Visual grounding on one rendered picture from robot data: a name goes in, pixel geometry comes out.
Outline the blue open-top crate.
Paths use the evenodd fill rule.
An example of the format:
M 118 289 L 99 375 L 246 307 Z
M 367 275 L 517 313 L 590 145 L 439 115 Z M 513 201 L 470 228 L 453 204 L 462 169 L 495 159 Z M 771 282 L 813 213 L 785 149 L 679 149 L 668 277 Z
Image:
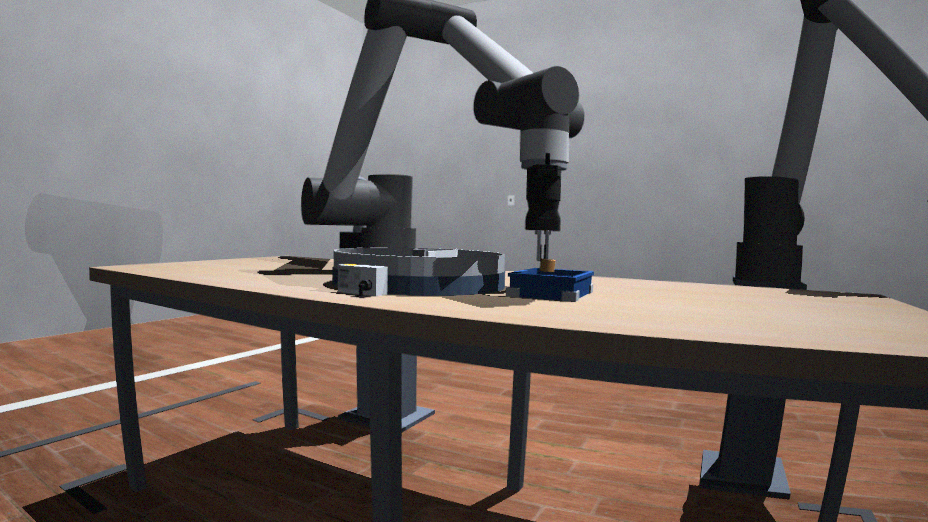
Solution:
M 592 275 L 594 271 L 554 269 L 554 272 L 544 272 L 539 268 L 508 273 L 510 287 L 520 288 L 519 297 L 561 301 L 562 291 L 580 290 L 579 298 L 589 294 Z

